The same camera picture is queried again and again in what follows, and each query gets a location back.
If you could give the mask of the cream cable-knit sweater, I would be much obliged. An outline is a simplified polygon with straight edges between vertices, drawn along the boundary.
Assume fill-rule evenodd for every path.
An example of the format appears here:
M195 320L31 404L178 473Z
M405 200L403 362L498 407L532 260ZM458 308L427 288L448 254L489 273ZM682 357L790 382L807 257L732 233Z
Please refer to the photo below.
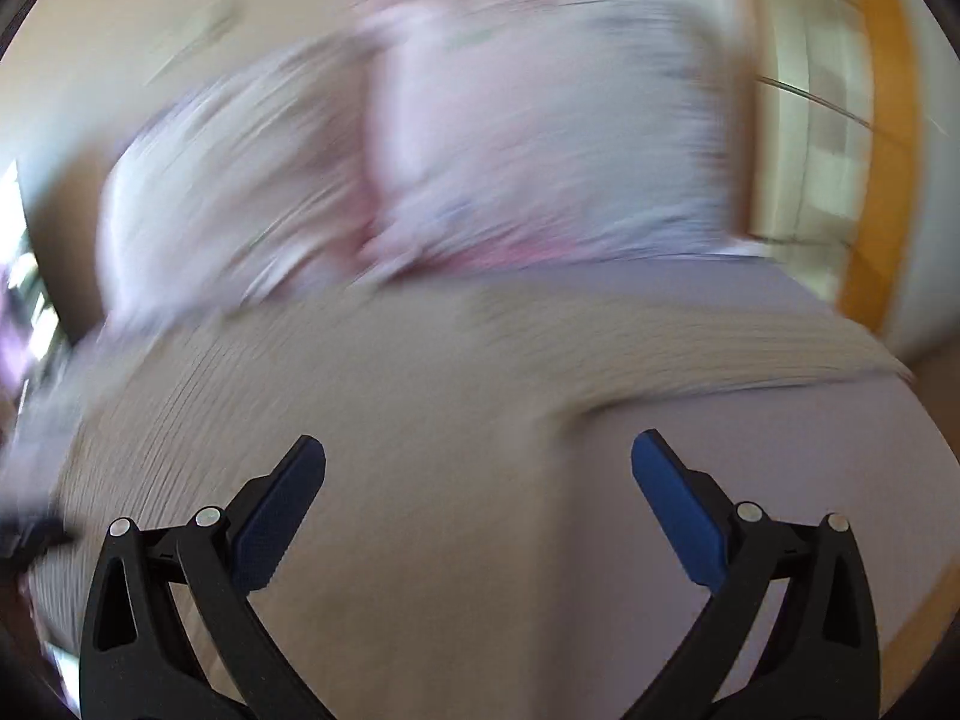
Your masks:
M55 489L83 530L37 569L76 647L107 524L179 523L298 437L327 479L254 605L342 718L612 718L679 643L683 582L630 473L667 395L896 374L823 314L537 288L325 296L71 366Z

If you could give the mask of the beige tree-print pillow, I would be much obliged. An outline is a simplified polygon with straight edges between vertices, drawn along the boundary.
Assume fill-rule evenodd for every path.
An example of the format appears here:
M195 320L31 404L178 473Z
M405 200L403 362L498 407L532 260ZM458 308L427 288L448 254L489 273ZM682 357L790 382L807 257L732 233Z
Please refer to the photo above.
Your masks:
M220 76L140 130L101 193L113 322L233 309L356 277L373 224L368 67L336 34Z

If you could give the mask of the pink flower-print pillow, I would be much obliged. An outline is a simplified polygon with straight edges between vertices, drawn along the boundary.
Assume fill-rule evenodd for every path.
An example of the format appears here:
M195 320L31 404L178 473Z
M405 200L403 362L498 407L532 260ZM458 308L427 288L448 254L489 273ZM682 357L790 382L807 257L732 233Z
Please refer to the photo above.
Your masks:
M378 277L729 242L718 57L679 2L394 0L358 32Z

